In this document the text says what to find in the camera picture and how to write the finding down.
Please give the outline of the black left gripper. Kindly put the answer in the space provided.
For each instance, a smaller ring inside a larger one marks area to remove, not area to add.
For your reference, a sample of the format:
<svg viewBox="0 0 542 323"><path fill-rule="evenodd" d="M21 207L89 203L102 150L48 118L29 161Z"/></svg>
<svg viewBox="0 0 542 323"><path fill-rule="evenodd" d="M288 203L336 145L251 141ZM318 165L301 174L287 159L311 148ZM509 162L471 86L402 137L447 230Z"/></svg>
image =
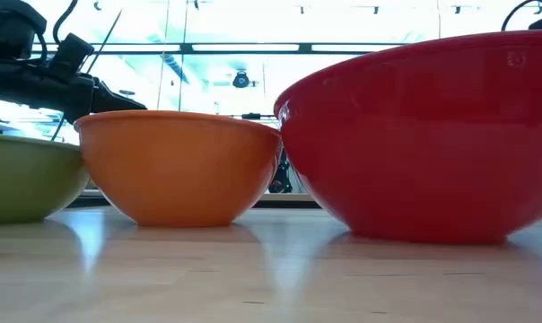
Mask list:
<svg viewBox="0 0 542 323"><path fill-rule="evenodd" d="M64 113L69 123L92 113L147 110L86 74L63 75L45 66L0 63L0 100Z"/></svg>

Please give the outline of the red bowl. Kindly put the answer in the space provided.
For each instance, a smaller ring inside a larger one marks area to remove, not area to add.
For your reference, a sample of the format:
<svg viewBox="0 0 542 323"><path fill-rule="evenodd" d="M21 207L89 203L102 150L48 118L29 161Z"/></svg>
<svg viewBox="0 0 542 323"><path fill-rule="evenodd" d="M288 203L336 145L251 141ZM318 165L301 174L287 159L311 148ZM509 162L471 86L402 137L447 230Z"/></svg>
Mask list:
<svg viewBox="0 0 542 323"><path fill-rule="evenodd" d="M274 113L303 186L355 234L495 244L542 220L542 30L354 57Z"/></svg>

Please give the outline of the orange bowl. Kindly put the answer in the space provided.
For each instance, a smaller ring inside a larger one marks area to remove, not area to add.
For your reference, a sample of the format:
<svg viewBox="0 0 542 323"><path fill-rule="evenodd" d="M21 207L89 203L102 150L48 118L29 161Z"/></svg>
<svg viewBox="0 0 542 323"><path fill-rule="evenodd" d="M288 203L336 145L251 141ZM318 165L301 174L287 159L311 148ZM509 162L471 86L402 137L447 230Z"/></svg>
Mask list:
<svg viewBox="0 0 542 323"><path fill-rule="evenodd" d="M128 110L74 122L106 199L141 226L226 226L266 192L281 136L259 123L192 112Z"/></svg>

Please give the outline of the green bowl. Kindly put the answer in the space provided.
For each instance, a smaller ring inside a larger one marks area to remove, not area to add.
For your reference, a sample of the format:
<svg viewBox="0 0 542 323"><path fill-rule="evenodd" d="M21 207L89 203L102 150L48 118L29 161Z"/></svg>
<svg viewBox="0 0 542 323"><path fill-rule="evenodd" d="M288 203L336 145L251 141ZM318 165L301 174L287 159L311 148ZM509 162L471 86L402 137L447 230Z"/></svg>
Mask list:
<svg viewBox="0 0 542 323"><path fill-rule="evenodd" d="M0 135L0 224L41 221L75 201L89 180L77 145Z"/></svg>

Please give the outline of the black stand behind table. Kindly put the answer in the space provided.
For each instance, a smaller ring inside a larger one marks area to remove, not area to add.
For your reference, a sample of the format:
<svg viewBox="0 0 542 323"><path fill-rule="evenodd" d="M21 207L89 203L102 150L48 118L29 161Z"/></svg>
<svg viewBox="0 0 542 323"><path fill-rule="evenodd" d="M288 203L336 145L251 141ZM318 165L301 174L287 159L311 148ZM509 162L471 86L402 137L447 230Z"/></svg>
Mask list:
<svg viewBox="0 0 542 323"><path fill-rule="evenodd" d="M293 192L293 186L289 179L290 166L291 164L287 160L286 152L285 150L282 150L275 176L268 187L270 193L278 194Z"/></svg>

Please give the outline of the dark horizontal window rail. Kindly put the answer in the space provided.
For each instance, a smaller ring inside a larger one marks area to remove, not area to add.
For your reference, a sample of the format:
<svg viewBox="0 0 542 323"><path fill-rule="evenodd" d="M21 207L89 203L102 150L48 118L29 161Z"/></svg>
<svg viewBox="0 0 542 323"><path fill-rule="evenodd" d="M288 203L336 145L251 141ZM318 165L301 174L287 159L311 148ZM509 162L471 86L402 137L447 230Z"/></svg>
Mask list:
<svg viewBox="0 0 542 323"><path fill-rule="evenodd" d="M105 55L353 55L404 46L404 43L92 43Z"/></svg>

